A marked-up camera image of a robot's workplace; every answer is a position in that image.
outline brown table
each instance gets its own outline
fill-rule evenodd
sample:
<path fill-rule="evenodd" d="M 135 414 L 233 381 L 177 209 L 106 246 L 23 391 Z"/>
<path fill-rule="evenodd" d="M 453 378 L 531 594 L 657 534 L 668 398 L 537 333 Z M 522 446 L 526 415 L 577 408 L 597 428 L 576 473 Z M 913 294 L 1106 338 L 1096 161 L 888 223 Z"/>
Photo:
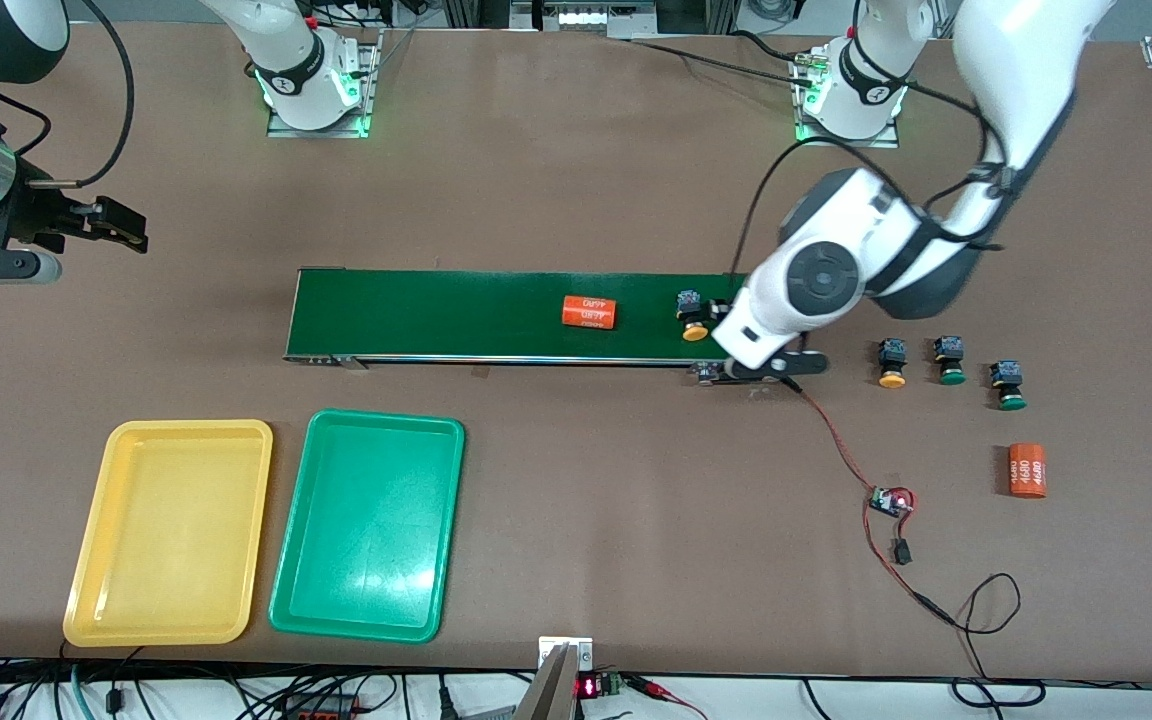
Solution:
<path fill-rule="evenodd" d="M 265 141 L 223 26 L 124 26 L 137 68 L 127 154 L 96 191 L 150 218 L 151 252 L 73 241 L 65 276 L 0 287 L 0 653 L 52 655 L 109 430 L 260 418 L 278 446 L 256 602 L 227 646 L 149 655 L 526 666 L 541 634 L 589 634 L 643 670 L 969 673 L 954 632 L 861 537 L 861 488 L 812 409 L 780 387 L 696 388 L 672 370 L 387 366 L 280 359 L 296 268 L 717 272 L 790 138 L 774 83 L 579 35 L 422 32 L 388 68 L 371 141 Z M 689 50 L 776 69 L 740 40 Z M 787 44 L 782 47 L 788 50 Z M 919 65 L 963 94 L 950 47 Z M 109 151 L 122 78 L 78 28 L 40 85 L 56 120 L 32 159 L 59 177 Z M 32 120 L 1 108 L 10 141 Z M 972 120 L 914 96 L 876 156 L 918 197 L 973 160 Z M 824 172 L 774 179 L 746 265 Z M 908 577 L 957 607 L 1007 570 L 1025 605 L 978 643 L 996 675 L 1152 679 L 1152 70 L 1094 45 L 1079 106 L 955 306 L 895 323 L 870 304 L 813 335 L 804 384 L 870 477 L 908 484 Z M 963 334 L 970 382 L 923 348 Z M 914 347 L 874 382 L 873 343 Z M 1001 414 L 984 365 L 1014 357 L 1030 409 Z M 468 430 L 444 629 L 427 646 L 300 637 L 265 619 L 306 420 L 326 406 L 449 415 Z M 1051 498 L 1001 495 L 1005 447 L 1041 442 Z M 879 535 L 886 524 L 876 523 Z M 987 616 L 1006 609 L 991 593 Z M 106 651 L 119 655 L 124 651 Z"/>

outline blue cable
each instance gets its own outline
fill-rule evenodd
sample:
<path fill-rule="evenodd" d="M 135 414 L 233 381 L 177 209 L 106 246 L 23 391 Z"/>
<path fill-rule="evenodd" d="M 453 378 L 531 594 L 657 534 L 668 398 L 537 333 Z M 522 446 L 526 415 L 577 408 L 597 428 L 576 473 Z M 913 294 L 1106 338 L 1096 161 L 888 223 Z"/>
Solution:
<path fill-rule="evenodd" d="M 83 697 L 83 689 L 78 687 L 78 665 L 75 664 L 69 669 L 69 684 L 74 689 L 74 699 L 78 702 L 78 710 L 82 711 L 84 719 L 96 720 L 96 715 L 92 715 L 92 708 L 88 707 L 88 698 Z"/>

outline plastic tray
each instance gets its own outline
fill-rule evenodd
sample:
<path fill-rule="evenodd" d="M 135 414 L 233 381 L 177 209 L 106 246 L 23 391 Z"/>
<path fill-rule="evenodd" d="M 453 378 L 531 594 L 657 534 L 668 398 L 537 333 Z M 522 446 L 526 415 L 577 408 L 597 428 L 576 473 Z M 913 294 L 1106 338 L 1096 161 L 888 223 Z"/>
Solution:
<path fill-rule="evenodd" d="M 270 623 L 283 632 L 433 639 L 465 430 L 456 420 L 323 410 L 279 559 Z"/>
<path fill-rule="evenodd" d="M 76 646 L 215 644 L 251 614 L 270 450 L 260 420 L 132 420 L 105 445 L 65 612 Z"/>

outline orange cylinder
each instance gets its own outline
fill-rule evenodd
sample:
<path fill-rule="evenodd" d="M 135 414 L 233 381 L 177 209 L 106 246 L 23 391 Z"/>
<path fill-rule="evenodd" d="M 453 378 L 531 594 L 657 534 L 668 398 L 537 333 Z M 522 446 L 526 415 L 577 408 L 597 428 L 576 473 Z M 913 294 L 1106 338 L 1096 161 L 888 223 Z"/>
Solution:
<path fill-rule="evenodd" d="M 616 301 L 568 295 L 563 298 L 563 325 L 609 331 L 616 327 Z"/>
<path fill-rule="evenodd" d="M 1047 497 L 1047 452 L 1033 442 L 1017 442 L 1007 452 L 1011 495 Z"/>

